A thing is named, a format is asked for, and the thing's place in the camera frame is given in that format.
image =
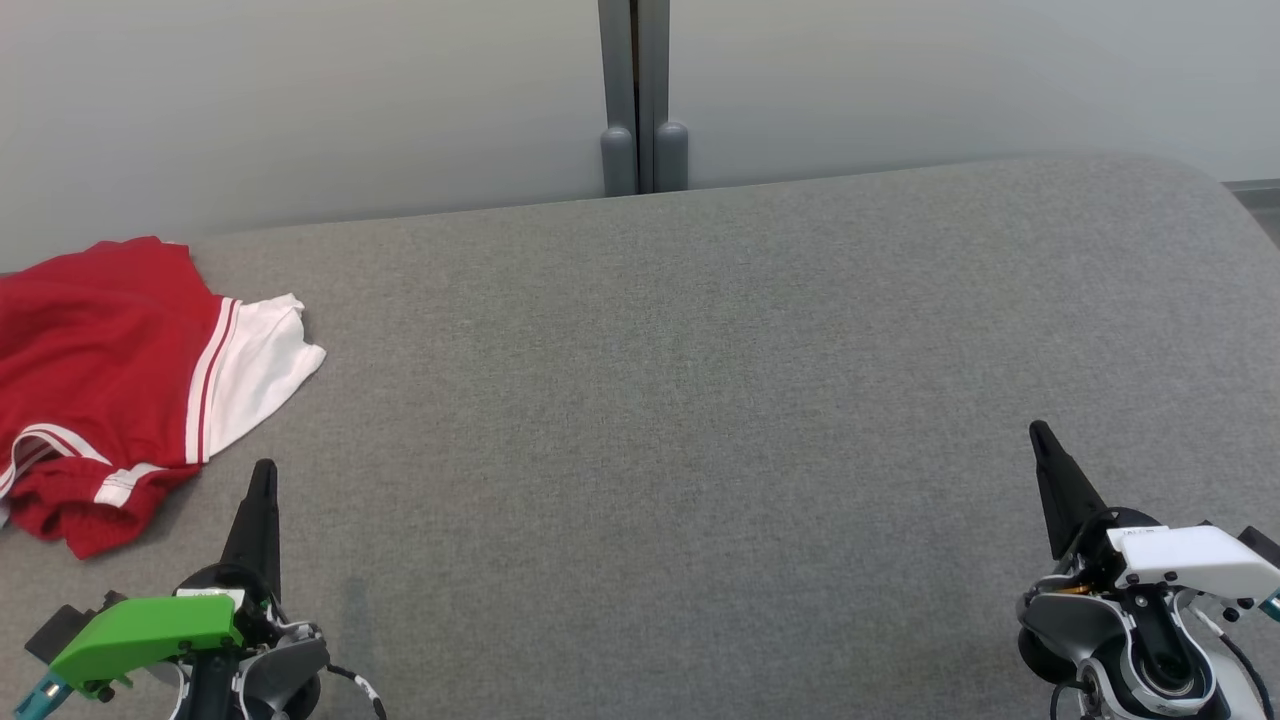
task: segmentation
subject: red garment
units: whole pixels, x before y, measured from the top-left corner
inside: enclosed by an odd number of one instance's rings
[[[0,279],[0,497],[14,524],[81,559],[141,534],[209,460],[237,306],[186,247],[154,237]]]

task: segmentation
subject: wire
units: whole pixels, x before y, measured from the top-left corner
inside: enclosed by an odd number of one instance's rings
[[[387,720],[387,708],[383,707],[383,698],[378,694],[378,691],[369,684],[369,680],[361,678],[351,670],[347,670],[346,667],[338,667],[337,665],[325,665],[324,669],[334,675],[342,675],[352,683],[356,683],[356,687],[365,691],[365,694],[369,696],[369,701],[374,703],[374,715],[378,716],[378,720]]]
[[[1053,694],[1050,696],[1048,698],[1048,720],[1057,720],[1057,701],[1060,697],[1062,697],[1062,691],[1065,691],[1066,688],[1076,691],[1089,689],[1088,685],[1085,685],[1079,680],[1062,680],[1061,683],[1055,685]]]
[[[1275,710],[1271,708],[1271,696],[1267,694],[1267,685],[1262,682],[1262,675],[1258,675],[1258,671],[1253,669],[1253,664],[1244,656],[1244,651],[1240,650],[1240,646],[1231,642],[1231,638],[1226,637],[1224,633],[1219,635],[1219,639],[1222,641],[1226,650],[1230,650],[1231,655],[1240,661],[1240,665],[1244,666],[1244,671],[1248,673],[1249,679],[1253,680],[1253,687],[1258,689],[1258,700],[1262,701],[1262,714],[1266,715],[1267,720],[1276,720]]]

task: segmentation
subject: white panel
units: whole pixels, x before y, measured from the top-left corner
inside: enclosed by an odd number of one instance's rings
[[[694,187],[1121,149],[1280,177],[1275,0],[672,0]]]
[[[594,0],[5,0],[0,270],[603,195]]]

